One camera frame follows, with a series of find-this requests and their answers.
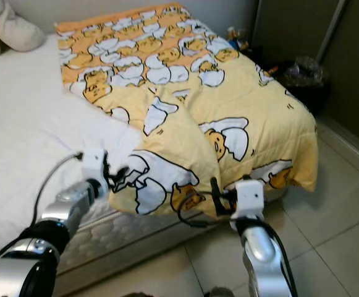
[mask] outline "grout line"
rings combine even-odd
[[[352,297],[350,292],[348,292],[347,288],[343,285],[343,283],[339,280],[339,278],[337,277],[337,275],[333,272],[333,270],[330,268],[330,266],[326,263],[326,261],[322,258],[321,254],[316,250],[313,249],[315,251],[315,253],[318,255],[318,257],[322,260],[322,262],[324,262],[324,264],[326,265],[327,269],[329,269],[329,271],[333,274],[333,276],[335,277],[335,279],[339,282],[339,284],[341,285],[341,287],[344,289],[344,291],[346,292],[346,294],[349,297]]]
[[[325,243],[327,243],[328,241],[333,240],[334,238],[336,238],[336,237],[338,237],[338,236],[340,236],[340,235],[343,235],[343,234],[346,233],[347,231],[350,231],[351,229],[353,229],[353,228],[355,228],[355,227],[357,227],[357,226],[359,226],[359,222],[355,223],[355,224],[352,225],[352,226],[347,227],[346,229],[344,229],[344,230],[342,230],[342,231],[336,233],[335,235],[330,236],[329,238],[327,238],[327,239],[321,241],[320,243],[318,243],[318,244],[316,244],[316,245],[313,245],[313,244],[312,244],[312,246],[313,246],[314,248],[318,248],[318,247],[320,247],[322,244],[325,244]]]
[[[324,144],[326,144],[330,149],[332,149],[336,154],[338,154],[338,156],[343,158],[349,165],[351,165],[351,167],[355,168],[359,172],[359,168],[357,166],[355,166],[348,157],[346,157],[345,155],[340,153],[337,149],[335,149],[333,145],[331,145],[329,142],[327,142],[323,138],[318,138],[318,140],[320,140]]]
[[[245,282],[245,283],[242,283],[241,285],[235,286],[234,288],[228,288],[228,289],[234,292],[235,290],[238,290],[242,286],[247,286],[247,288],[248,288],[249,282]]]
[[[297,226],[296,222],[293,220],[293,218],[290,217],[289,213],[286,211],[286,209],[284,208],[284,206],[282,205],[282,210],[284,211],[284,213],[288,216],[289,220],[293,223],[293,225],[296,226],[297,230],[300,232],[301,235],[303,235],[303,237],[305,238],[305,240],[307,240],[308,244],[310,245],[310,248],[305,251],[305,252],[302,252],[301,254],[293,257],[292,259],[289,259],[289,261],[293,260],[293,259],[296,259],[302,255],[304,255],[306,252],[309,252],[310,250],[313,249],[313,244],[311,243],[311,241],[307,238],[307,236],[305,236],[305,234],[303,233],[303,231],[299,228],[299,226]]]
[[[190,256],[189,256],[189,252],[187,251],[186,245],[184,245],[184,249],[185,249],[185,252],[186,252],[186,255],[187,255],[187,259],[189,260],[189,263],[190,263],[190,265],[192,266],[194,275],[196,276],[196,279],[197,279],[197,282],[198,282],[198,286],[200,287],[201,292],[202,292],[202,294],[204,295],[206,292],[204,292],[204,289],[203,289],[203,287],[202,287],[202,285],[201,285],[201,282],[200,282],[200,280],[198,279],[198,275],[197,275],[196,270],[195,270],[195,268],[194,268],[194,266],[193,266],[193,262],[192,262],[192,260],[191,260],[191,258],[190,258]]]

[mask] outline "yellow comforter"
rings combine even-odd
[[[143,131],[111,205],[169,213],[194,190],[249,175],[266,189],[315,187],[316,125],[268,73],[180,4],[57,25],[64,85]],[[186,209],[215,215],[210,197]]]

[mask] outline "white bed sheet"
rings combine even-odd
[[[114,171],[141,141],[137,130],[63,93],[58,57],[55,35],[34,51],[0,56],[0,248],[29,225],[41,182],[60,159],[101,147]],[[77,161],[64,165],[46,187],[39,214],[79,177]],[[83,222],[111,211],[106,200],[97,201]]]

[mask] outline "mattress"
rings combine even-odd
[[[128,222],[130,228],[122,230],[121,223]],[[172,215],[110,215],[82,228],[72,239],[61,257],[53,296],[90,286],[209,229],[190,228]]]
[[[0,249],[29,225],[39,187],[60,159],[87,147],[105,148],[115,170],[139,141],[140,133],[135,129],[63,93],[54,35],[29,53],[9,50],[2,54]],[[64,165],[46,187],[39,210],[61,189],[78,181],[80,172],[76,161]],[[97,200],[82,226],[113,212],[107,200]]]

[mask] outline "plastic bag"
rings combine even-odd
[[[324,87],[328,83],[324,67],[311,57],[297,57],[277,79],[285,87]]]

